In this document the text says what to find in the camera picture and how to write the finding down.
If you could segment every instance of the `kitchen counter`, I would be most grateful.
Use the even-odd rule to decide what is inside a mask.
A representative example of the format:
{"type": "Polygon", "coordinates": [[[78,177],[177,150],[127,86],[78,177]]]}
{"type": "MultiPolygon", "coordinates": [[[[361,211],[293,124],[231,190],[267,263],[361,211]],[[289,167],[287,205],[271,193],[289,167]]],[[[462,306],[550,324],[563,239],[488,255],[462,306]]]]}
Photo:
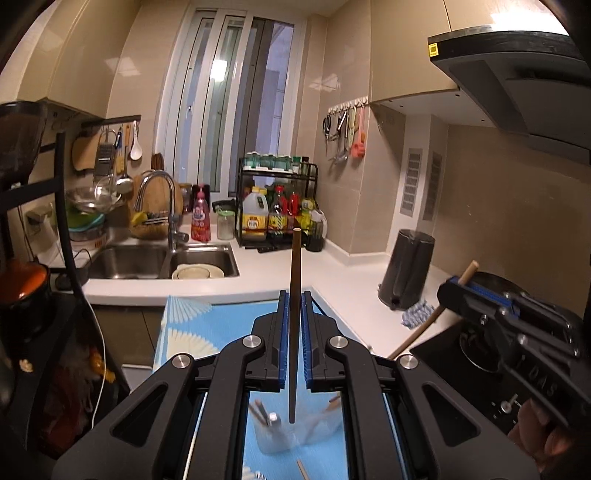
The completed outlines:
{"type": "MultiPolygon", "coordinates": [[[[188,232],[189,226],[181,230],[188,232]]],[[[215,227],[212,243],[216,239],[215,227]]],[[[138,241],[127,239],[123,243],[138,241]]],[[[92,304],[119,306],[163,306],[168,296],[194,297],[212,304],[277,299],[280,290],[289,290],[291,250],[259,254],[245,250],[236,239],[230,242],[239,277],[207,280],[98,280],[90,279],[83,290],[92,304]]],[[[319,253],[302,250],[302,291],[311,290],[324,312],[337,316],[376,355],[389,355],[411,331],[401,324],[402,312],[392,311],[378,299],[387,262],[344,265],[327,249],[319,253]]],[[[437,305],[437,289],[449,277],[431,266],[423,296],[437,305]]],[[[425,333],[423,340],[448,328],[456,321],[445,312],[425,333]]]]}

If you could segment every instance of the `hand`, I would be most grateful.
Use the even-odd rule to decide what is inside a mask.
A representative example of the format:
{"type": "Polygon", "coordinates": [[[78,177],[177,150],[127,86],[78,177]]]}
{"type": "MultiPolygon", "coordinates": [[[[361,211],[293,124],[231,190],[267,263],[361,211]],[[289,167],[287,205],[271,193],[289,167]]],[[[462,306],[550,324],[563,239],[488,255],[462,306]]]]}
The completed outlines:
{"type": "Polygon", "coordinates": [[[562,427],[548,432],[550,416],[533,400],[526,401],[517,415],[518,423],[508,437],[532,456],[541,472],[548,463],[570,448],[573,439],[562,427]]]}

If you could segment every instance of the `faucet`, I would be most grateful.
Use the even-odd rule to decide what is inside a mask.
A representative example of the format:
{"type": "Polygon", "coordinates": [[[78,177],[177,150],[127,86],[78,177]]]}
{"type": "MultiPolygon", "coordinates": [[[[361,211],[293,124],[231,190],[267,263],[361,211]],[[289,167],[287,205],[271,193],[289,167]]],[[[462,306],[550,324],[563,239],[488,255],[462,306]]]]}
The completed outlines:
{"type": "Polygon", "coordinates": [[[144,203],[144,194],[148,183],[156,177],[162,177],[168,183],[168,249],[173,252],[177,249],[177,242],[187,243],[189,236],[186,233],[177,230],[178,217],[174,214],[174,180],[164,170],[151,170],[144,174],[142,183],[139,186],[138,197],[135,199],[134,209],[136,212],[142,211],[142,204],[144,203]]]}

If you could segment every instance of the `pink bottle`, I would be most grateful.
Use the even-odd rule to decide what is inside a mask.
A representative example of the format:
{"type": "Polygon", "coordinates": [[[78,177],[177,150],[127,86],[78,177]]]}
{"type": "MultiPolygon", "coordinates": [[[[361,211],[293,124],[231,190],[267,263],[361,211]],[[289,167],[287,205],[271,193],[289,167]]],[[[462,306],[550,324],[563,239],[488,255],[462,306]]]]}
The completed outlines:
{"type": "Polygon", "coordinates": [[[212,228],[209,223],[209,206],[205,201],[205,194],[202,190],[199,190],[195,207],[193,208],[191,238],[197,242],[210,242],[212,240],[212,228]]]}

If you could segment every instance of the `stainless steel sink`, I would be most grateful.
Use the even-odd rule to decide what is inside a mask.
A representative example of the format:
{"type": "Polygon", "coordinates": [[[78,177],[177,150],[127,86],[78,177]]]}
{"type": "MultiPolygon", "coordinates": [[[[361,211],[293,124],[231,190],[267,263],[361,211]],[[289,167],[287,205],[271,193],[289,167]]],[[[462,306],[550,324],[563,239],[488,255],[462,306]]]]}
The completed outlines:
{"type": "Polygon", "coordinates": [[[114,245],[92,259],[90,278],[153,280],[160,277],[168,249],[152,245],[114,245]]]}
{"type": "Polygon", "coordinates": [[[174,252],[158,245],[111,245],[93,257],[90,278],[155,280],[171,278],[181,264],[207,263],[227,277],[240,275],[229,245],[190,245],[174,252]]]}
{"type": "Polygon", "coordinates": [[[229,245],[190,245],[175,251],[168,265],[168,274],[166,278],[171,278],[173,272],[181,264],[194,265],[197,263],[207,263],[219,267],[227,277],[237,277],[240,275],[236,259],[232,248],[229,245]]]}

